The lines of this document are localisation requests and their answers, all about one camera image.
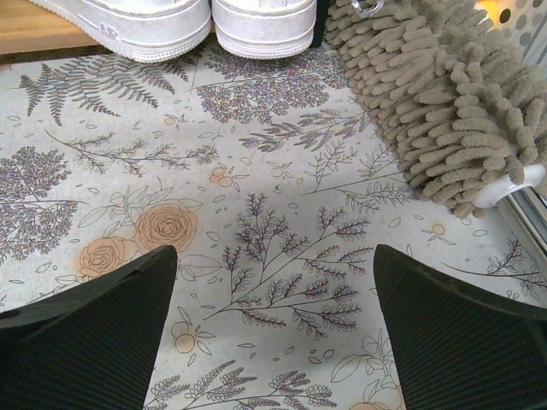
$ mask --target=gray mop head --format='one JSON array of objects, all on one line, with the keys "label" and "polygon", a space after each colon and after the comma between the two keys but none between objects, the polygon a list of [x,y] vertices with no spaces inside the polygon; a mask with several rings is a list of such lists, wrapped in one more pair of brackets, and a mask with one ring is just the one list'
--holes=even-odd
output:
[{"label": "gray mop head", "polygon": [[483,186],[506,174],[521,184],[523,167],[547,163],[547,81],[474,5],[387,0],[362,20],[351,0],[338,0],[326,23],[409,184],[460,218],[478,216],[471,201]]}]

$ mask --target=polka dot fabric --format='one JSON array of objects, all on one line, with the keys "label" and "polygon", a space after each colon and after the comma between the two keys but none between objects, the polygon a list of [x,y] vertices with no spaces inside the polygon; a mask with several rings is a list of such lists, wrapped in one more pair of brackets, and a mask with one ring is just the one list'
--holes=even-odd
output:
[{"label": "polka dot fabric", "polygon": [[547,2],[499,0],[499,28],[522,49],[523,62],[543,67],[547,78]]}]

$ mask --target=wooden shelf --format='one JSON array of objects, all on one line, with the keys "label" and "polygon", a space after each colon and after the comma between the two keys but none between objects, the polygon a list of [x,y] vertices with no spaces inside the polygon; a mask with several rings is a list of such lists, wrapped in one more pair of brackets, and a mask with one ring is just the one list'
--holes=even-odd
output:
[{"label": "wooden shelf", "polygon": [[0,55],[87,45],[97,42],[55,13],[28,0],[0,0]]}]

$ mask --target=yellow light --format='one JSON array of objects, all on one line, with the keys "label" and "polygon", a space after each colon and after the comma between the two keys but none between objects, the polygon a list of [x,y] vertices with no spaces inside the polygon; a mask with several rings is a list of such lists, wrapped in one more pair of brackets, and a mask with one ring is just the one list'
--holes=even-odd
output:
[{"label": "yellow light", "polygon": [[486,10],[486,16],[494,22],[494,27],[499,25],[499,13],[496,0],[478,0],[475,7],[478,10]]}]

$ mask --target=rose print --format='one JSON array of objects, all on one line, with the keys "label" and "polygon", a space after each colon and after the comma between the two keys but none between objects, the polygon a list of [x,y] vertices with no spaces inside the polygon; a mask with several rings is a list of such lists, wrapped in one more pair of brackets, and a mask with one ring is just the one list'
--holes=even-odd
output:
[{"label": "rose print", "polygon": [[95,278],[129,262],[137,253],[137,245],[120,237],[103,237],[90,243],[79,256],[83,276]]},{"label": "rose print", "polygon": [[135,224],[136,241],[143,252],[173,245],[177,252],[190,246],[197,232],[197,219],[179,202],[162,203],[143,212]]}]

